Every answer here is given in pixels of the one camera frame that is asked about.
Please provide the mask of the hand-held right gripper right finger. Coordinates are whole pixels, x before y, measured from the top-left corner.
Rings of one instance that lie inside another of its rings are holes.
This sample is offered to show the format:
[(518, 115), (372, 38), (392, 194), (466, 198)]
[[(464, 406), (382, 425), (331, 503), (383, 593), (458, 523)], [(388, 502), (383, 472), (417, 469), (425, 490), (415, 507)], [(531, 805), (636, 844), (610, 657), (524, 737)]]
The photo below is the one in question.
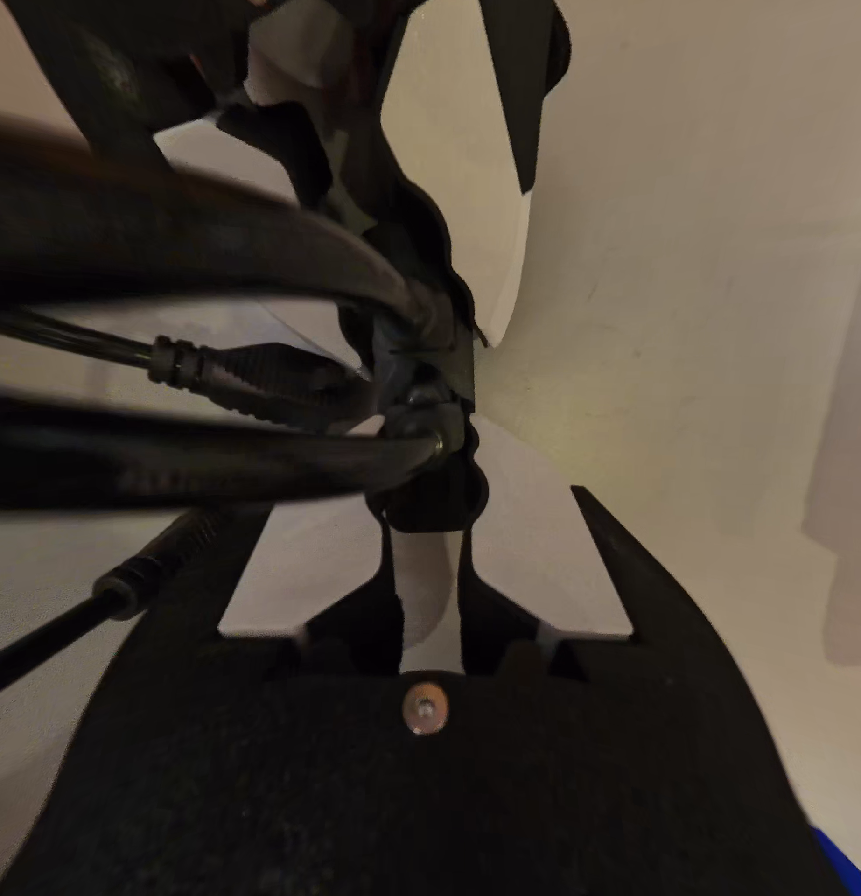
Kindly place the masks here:
[(633, 625), (569, 482), (491, 420), (471, 424), (481, 509), (454, 544), (434, 668), (485, 675), (515, 643), (534, 644), (545, 661), (568, 641), (628, 643)]

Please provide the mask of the black power strip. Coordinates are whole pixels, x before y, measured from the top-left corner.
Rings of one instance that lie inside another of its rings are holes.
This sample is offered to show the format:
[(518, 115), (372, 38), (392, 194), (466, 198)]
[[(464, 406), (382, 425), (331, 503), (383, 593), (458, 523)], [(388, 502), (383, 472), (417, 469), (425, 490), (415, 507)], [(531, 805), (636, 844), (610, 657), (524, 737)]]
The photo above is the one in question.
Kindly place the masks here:
[(458, 325), (448, 347), (431, 350), (377, 324), (371, 341), (377, 410), (387, 416), (395, 407), (457, 402), (472, 412), (476, 407), (473, 343), (472, 333)]

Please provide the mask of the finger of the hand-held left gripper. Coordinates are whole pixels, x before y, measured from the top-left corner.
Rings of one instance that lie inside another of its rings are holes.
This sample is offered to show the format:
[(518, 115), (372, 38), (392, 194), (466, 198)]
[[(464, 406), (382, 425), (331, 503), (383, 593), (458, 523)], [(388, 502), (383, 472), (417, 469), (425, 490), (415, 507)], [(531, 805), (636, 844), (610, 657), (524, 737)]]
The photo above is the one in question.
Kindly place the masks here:
[(379, 2), (357, 34), (345, 186), (369, 243), (446, 298), (405, 350), (474, 409), (474, 342), (514, 313), (536, 179), (536, 3)]
[[(158, 132), (156, 144), (175, 168), (229, 180), (296, 206), (289, 165), (227, 133), (218, 116)], [(337, 308), (306, 299), (245, 298), (206, 301), (169, 310), (168, 335), (216, 349), (278, 342), (330, 357), (359, 375), (367, 370), (343, 336)]]

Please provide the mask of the grey desk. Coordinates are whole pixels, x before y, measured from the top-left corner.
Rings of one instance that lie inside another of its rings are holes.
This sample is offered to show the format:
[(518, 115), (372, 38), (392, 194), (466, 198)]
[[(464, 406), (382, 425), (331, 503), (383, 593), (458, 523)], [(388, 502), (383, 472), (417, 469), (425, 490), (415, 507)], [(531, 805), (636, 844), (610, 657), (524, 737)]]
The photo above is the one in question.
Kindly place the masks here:
[[(378, 3), (278, 9), (243, 100), (167, 128), (216, 114), (299, 206), (173, 167), (158, 132), (123, 159), (72, 118), (87, 145), (44, 149), (80, 175), (0, 141), (0, 311), (142, 330), (165, 312), (137, 295), (325, 299), (367, 373), (377, 324), (449, 329), (345, 186)], [(143, 414), (0, 343), (0, 507), (37, 512), (0, 516), (0, 647), (185, 512), (237, 514), (144, 613), (0, 693), (0, 894), (845, 894), (812, 825), (861, 869), (861, 662), (817, 552), (835, 484), (861, 535), (858, 463), (819, 455), (861, 285), (861, 2), (555, 3), (571, 58), (472, 412), (320, 438), (190, 420), (193, 397)], [(434, 632), (405, 656), (388, 531), (436, 535), (437, 625), (481, 509), (473, 417), (569, 482), (628, 643), (515, 643), (485, 675), (435, 669)], [(381, 521), (381, 572), (302, 635), (222, 635), (272, 510), (337, 498)]]

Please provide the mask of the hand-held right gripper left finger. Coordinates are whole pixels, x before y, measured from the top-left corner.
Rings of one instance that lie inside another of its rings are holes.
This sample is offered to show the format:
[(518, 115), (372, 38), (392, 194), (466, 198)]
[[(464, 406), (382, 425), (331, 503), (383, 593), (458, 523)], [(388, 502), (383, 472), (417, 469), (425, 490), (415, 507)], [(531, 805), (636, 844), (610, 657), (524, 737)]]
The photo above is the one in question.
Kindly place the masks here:
[[(436, 628), (436, 535), (388, 531), (393, 597), (404, 614), (405, 656)], [(234, 589), (227, 637), (298, 636), (382, 570), (384, 528), (364, 498), (278, 505)]]

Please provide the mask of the blue plastic bin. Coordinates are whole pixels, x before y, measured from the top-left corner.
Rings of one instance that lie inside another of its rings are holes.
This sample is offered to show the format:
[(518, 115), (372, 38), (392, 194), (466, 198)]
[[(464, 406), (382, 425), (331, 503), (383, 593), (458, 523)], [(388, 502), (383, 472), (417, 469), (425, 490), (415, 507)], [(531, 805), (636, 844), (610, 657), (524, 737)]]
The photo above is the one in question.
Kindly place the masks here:
[(861, 869), (821, 829), (811, 830), (847, 895), (861, 895)]

